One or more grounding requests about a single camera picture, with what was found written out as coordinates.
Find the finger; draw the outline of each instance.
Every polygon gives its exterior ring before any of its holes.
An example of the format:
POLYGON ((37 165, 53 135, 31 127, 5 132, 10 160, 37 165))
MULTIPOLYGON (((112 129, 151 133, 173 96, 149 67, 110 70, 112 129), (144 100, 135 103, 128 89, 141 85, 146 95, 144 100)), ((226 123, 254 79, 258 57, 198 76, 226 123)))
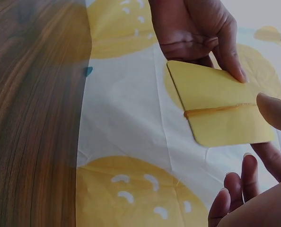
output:
POLYGON ((185 62, 214 68, 213 62, 212 62, 210 56, 206 56, 206 57, 196 59, 196 60, 188 60, 188 61, 185 61, 185 62))
POLYGON ((232 16, 228 17, 217 36, 220 54, 215 57, 219 65, 223 65, 222 69, 229 72, 238 81, 242 83, 248 82, 248 78, 238 59, 236 49, 237 24, 232 16))
POLYGON ((251 154, 245 154, 241 169, 241 185, 245 202, 259 194, 258 164, 251 154))
POLYGON ((259 93, 257 106, 265 120, 276 129, 281 130, 281 100, 259 93))
POLYGON ((241 180, 237 173, 229 173, 224 180, 224 186, 228 189, 231 197, 229 213, 244 204, 241 190, 241 180))
POLYGON ((220 47, 218 45, 216 47, 214 47, 214 49, 212 50, 212 53, 214 54, 214 57, 217 60, 218 65, 222 69, 225 69, 225 66, 224 66, 224 63, 222 61, 221 54, 220 54, 220 47))
POLYGON ((281 182, 281 153, 272 143, 258 143, 251 145, 253 150, 263 161, 266 169, 281 182))
POLYGON ((229 191, 226 188, 221 189, 216 196, 208 215, 209 227, 216 227, 220 220, 228 214, 230 202, 229 191))
POLYGON ((202 65, 202 66, 214 68, 213 62, 212 62, 210 56, 205 56, 205 57, 203 57, 203 58, 200 58, 200 59, 198 60, 198 62, 199 62, 199 64, 202 65))

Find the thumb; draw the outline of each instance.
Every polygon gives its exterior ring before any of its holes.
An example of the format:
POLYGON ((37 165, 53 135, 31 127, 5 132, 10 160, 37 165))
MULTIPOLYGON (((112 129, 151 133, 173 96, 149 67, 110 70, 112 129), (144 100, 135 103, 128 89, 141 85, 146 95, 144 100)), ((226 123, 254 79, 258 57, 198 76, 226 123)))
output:
POLYGON ((265 120, 274 128, 281 130, 281 100, 259 93, 257 106, 265 120))
POLYGON ((226 70, 238 81, 246 83, 248 82, 248 78, 239 63, 236 49, 236 36, 236 20, 232 16, 229 16, 220 32, 217 34, 219 46, 214 54, 223 70, 226 70))

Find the white speckle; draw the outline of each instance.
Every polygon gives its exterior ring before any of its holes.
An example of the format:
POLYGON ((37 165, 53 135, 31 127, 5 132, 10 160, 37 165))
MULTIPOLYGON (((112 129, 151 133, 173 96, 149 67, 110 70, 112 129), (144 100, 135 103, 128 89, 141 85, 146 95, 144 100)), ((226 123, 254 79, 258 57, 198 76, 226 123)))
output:
POLYGON ((135 29, 134 30, 134 36, 138 36, 139 35, 139 30, 138 29, 135 29))
POLYGON ((184 211, 190 213, 192 210, 191 203, 189 201, 184 201, 184 211))
POLYGON ((126 198, 129 203, 133 203, 134 201, 133 195, 131 195, 129 192, 126 191, 118 192, 117 196, 126 198))
POLYGON ((156 177, 149 175, 149 174, 145 174, 144 178, 152 183, 153 191, 157 191, 159 189, 159 183, 158 183, 158 180, 156 179, 156 177))
POLYGON ((123 5, 123 4, 129 4, 129 0, 123 1, 123 2, 121 3, 121 5, 123 5))
POLYGON ((163 207, 154 208, 154 213, 159 214, 164 220, 168 219, 168 211, 163 207))
POLYGON ((153 37, 152 33, 148 34, 148 36, 147 36, 148 39, 151 39, 152 37, 153 37))
POLYGON ((137 17, 137 19, 141 22, 144 23, 145 22, 145 18, 142 16, 137 17))
POLYGON ((112 177, 111 182, 118 182, 118 181, 125 181, 128 183, 130 181, 130 177, 124 174, 119 174, 114 177, 112 177))
POLYGON ((137 2, 140 4, 140 8, 144 8, 144 2, 142 0, 137 0, 137 2))
POLYGON ((130 10, 129 10, 127 7, 122 8, 122 11, 124 11, 126 14, 129 14, 129 13, 130 13, 130 10))

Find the skin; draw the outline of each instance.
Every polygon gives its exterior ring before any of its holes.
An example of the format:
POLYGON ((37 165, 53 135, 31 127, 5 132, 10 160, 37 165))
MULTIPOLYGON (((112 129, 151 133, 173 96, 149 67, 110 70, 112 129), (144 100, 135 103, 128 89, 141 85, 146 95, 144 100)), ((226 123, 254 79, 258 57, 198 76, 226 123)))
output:
MULTIPOLYGON (((281 130, 281 100, 259 94, 257 105, 266 121, 281 130)), ((236 173, 226 175, 225 188, 209 212, 209 227, 281 227, 281 153, 271 143, 253 144, 252 148, 278 185, 260 194, 257 160, 246 155, 241 177, 236 173)))
POLYGON ((220 0, 149 0, 152 22, 168 60, 219 66, 247 82, 236 49, 237 24, 220 0))
MULTIPOLYGON (((236 49, 237 24, 220 0, 149 0, 153 26, 165 57, 213 67, 219 66, 240 82, 248 79, 236 49)), ((281 100, 264 94, 257 105, 266 121, 281 130, 281 100)), ((216 196, 209 227, 281 227, 281 153, 271 143, 253 144, 266 169, 279 182, 260 194, 257 160, 244 157, 242 174, 229 173, 216 196)))

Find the fingernail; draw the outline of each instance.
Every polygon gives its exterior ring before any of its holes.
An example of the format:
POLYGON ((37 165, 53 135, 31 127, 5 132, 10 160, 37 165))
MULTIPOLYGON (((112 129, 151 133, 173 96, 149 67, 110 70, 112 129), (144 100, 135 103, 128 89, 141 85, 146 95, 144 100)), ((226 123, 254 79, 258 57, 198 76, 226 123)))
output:
POLYGON ((246 72, 245 72, 242 68, 240 69, 240 71, 241 71, 241 74, 243 74, 244 82, 245 82, 245 83, 250 83, 250 80, 249 80, 249 78, 247 77, 246 72))
POLYGON ((224 191, 228 191, 226 188, 222 188, 221 190, 220 190, 220 192, 224 192, 224 191))
POLYGON ((245 156, 247 156, 247 155, 252 155, 252 154, 247 152, 247 153, 244 154, 244 158, 245 158, 245 156))
POLYGON ((263 92, 259 92, 257 96, 263 96, 263 97, 267 97, 267 95, 263 92))

